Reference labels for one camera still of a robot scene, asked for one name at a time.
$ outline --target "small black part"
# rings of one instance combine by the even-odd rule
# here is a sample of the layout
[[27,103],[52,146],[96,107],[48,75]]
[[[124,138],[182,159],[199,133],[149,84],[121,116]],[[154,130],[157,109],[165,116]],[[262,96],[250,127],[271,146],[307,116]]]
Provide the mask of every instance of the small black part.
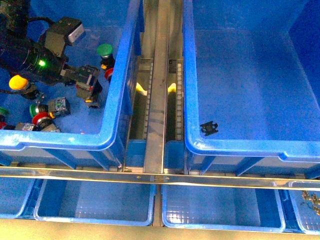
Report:
[[40,104],[38,106],[38,112],[39,113],[47,113],[48,112],[48,105],[46,104]]
[[15,126],[12,126],[12,125],[7,125],[3,128],[3,130],[15,130]]
[[209,136],[211,134],[216,134],[219,131],[217,130],[218,124],[213,121],[209,121],[207,123],[201,124],[201,132],[205,133],[205,136]]
[[38,126],[38,130],[41,131],[43,129],[45,129],[46,127],[48,127],[49,125],[53,124],[54,122],[52,121],[52,119],[44,119],[42,120],[37,126]]
[[106,69],[104,70],[106,71],[108,69],[112,69],[115,66],[116,60],[114,59],[114,55],[110,54],[107,58],[101,57],[100,63],[106,66]]

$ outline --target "electrical component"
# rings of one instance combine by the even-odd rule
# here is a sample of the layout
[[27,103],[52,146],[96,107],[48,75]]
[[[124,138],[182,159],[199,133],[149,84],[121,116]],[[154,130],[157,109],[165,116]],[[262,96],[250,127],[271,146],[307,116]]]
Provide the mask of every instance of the electrical component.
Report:
[[47,112],[40,112],[32,119],[32,123],[42,132],[60,133],[60,129],[56,127]]
[[99,94],[102,86],[98,82],[100,70],[94,66],[83,66],[76,82],[76,96],[82,98],[88,108],[100,108]]
[[18,131],[34,131],[35,130],[35,125],[32,123],[23,123],[23,122],[18,122],[18,124],[15,126],[14,130]]
[[36,104],[31,104],[30,107],[29,107],[29,113],[30,113],[30,116],[32,118],[35,117],[35,115],[39,114],[39,113],[47,113],[48,112],[48,105],[45,105],[45,104],[39,104],[39,105],[36,105]]
[[317,195],[312,194],[312,196],[311,196],[311,202],[312,202],[313,204],[320,205],[320,198],[318,198]]
[[48,102],[49,116],[54,119],[59,116],[70,115],[70,103],[65,97],[58,97]]
[[307,201],[311,201],[311,196],[309,195],[309,193],[307,191],[302,191],[302,197],[304,200],[307,200]]
[[312,210],[314,210],[315,213],[320,216],[320,207],[312,206]]
[[17,94],[20,94],[22,97],[29,100],[37,99],[40,93],[34,83],[30,83],[20,75],[15,75],[10,79],[9,87],[14,91],[18,91]]
[[101,57],[101,68],[104,70],[105,74],[104,77],[111,82],[112,78],[112,73],[114,72],[114,66],[116,63],[116,60],[114,59],[113,56],[113,47],[108,44],[104,43],[98,46],[96,49],[96,52],[100,55]]
[[15,126],[12,125],[8,125],[6,123],[6,117],[9,115],[9,110],[4,108],[4,107],[0,107],[0,130],[14,130]]

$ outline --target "black cable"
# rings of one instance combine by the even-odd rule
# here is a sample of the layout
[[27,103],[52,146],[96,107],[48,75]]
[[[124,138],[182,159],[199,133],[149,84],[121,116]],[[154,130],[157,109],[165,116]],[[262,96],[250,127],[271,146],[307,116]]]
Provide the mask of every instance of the black cable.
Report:
[[302,205],[304,205],[304,204],[306,204],[311,210],[313,210],[313,208],[310,207],[310,205],[309,205],[307,202],[305,202],[305,201],[303,201],[303,202],[300,204],[300,206],[302,206]]
[[21,94],[21,91],[9,91],[9,90],[3,90],[0,89],[0,94],[12,94],[12,95],[18,95]]
[[49,26],[55,23],[54,21],[52,21],[50,18],[46,16],[34,16],[28,19],[28,23],[35,22],[35,21],[45,21],[49,24]]

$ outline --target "metal bar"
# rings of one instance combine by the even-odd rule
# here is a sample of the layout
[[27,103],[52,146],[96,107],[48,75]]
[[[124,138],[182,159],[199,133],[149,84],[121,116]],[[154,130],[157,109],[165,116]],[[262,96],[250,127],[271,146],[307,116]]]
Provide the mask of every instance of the metal bar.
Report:
[[212,175],[106,172],[53,168],[0,167],[0,177],[93,182],[166,184],[253,189],[320,191],[320,180]]
[[169,22],[170,0],[161,0],[158,3],[154,68],[151,83],[149,121],[144,161],[145,173],[162,174],[164,172],[168,95]]
[[161,185],[156,186],[156,195],[154,200],[153,223],[152,227],[163,227],[162,222],[162,194]]

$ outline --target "blue plastic crate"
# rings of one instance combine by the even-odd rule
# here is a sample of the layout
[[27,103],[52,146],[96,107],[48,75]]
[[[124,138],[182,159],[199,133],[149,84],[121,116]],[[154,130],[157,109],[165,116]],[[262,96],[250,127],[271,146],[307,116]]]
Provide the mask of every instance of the blue plastic crate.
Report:
[[[184,167],[183,144],[166,144],[164,164]],[[285,218],[277,190],[162,186],[162,220],[167,227],[283,232]]]
[[[320,215],[312,209],[313,203],[302,197],[300,190],[286,190],[285,197],[286,207],[284,207],[285,215],[290,219],[289,230],[311,235],[320,235]],[[320,197],[319,191],[307,191],[311,196],[316,194]]]
[[[100,68],[96,53],[102,43],[114,48],[116,63],[109,86],[101,71],[103,86],[101,108],[87,108],[76,97],[75,86],[46,86],[37,83],[46,101],[67,97],[71,115],[56,118],[54,123],[63,133],[0,131],[0,164],[11,162],[67,165],[81,167],[120,166],[125,146],[136,85],[137,57],[141,54],[140,32],[144,31],[142,0],[31,1],[30,16],[45,16],[54,21],[63,16],[82,20],[86,35],[78,45],[68,46],[65,54],[71,66],[93,65]],[[28,36],[37,41],[48,26],[31,22]],[[8,89],[9,74],[0,70],[0,88]],[[33,101],[19,95],[0,94],[0,107],[9,109],[7,123],[31,122],[29,106]]]
[[28,178],[0,178],[0,218],[34,219],[33,211],[42,180]]
[[[189,167],[205,172],[219,157],[231,162],[219,171],[241,175],[269,157],[307,165],[281,172],[265,163],[264,173],[319,176],[320,2],[184,0],[183,7]],[[201,125],[211,121],[218,132],[206,135]]]
[[[131,141],[127,164],[142,167],[146,142]],[[40,221],[148,226],[153,221],[152,184],[45,180],[35,207]]]

